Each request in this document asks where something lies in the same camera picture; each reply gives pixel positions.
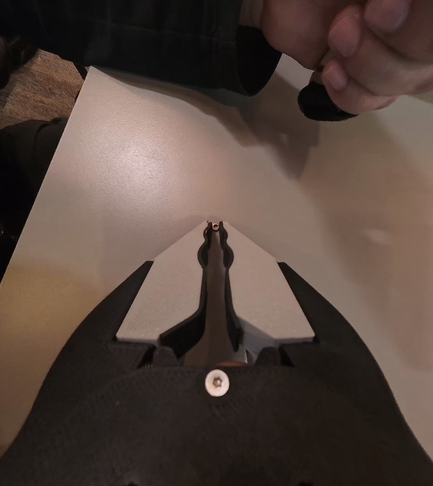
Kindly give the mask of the person's left hand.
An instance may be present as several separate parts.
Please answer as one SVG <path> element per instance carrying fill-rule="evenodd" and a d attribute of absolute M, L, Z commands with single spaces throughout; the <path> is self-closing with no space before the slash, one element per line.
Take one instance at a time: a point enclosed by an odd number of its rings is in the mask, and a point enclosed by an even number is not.
<path fill-rule="evenodd" d="M 360 114 L 433 89 L 433 1 L 252 1 L 241 23 Z"/>

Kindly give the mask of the grey desk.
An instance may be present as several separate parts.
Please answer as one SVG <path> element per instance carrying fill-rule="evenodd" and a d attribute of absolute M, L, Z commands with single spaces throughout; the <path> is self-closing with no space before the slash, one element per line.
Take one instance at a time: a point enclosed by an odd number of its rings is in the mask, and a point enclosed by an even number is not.
<path fill-rule="evenodd" d="M 433 458 L 433 92 L 315 123 L 309 76 L 283 56 L 247 98 L 89 70 L 0 286 L 0 455 L 76 326 L 217 218 L 355 327 Z"/>

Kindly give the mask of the person's left forearm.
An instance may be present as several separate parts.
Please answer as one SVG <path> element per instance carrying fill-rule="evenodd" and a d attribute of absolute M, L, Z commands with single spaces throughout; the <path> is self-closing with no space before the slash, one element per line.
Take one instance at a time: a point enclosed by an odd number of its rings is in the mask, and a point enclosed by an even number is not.
<path fill-rule="evenodd" d="M 239 24 L 242 1 L 26 1 L 32 38 L 62 57 L 255 95 L 281 58 Z"/>

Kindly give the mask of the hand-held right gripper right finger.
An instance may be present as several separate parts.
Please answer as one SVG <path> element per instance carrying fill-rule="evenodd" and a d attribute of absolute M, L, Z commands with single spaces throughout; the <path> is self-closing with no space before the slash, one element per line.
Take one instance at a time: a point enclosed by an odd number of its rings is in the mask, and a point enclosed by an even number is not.
<path fill-rule="evenodd" d="M 258 355 L 265 348 L 312 342 L 315 332 L 276 258 L 228 222 L 219 223 L 219 236 L 232 351 Z"/>

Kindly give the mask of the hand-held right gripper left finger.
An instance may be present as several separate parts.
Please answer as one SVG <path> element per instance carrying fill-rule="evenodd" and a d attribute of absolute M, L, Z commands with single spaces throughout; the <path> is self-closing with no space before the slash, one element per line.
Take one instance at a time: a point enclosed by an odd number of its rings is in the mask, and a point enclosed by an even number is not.
<path fill-rule="evenodd" d="M 168 347 L 178 358 L 202 338 L 212 224 L 200 223 L 152 262 L 119 330 L 119 342 Z"/>

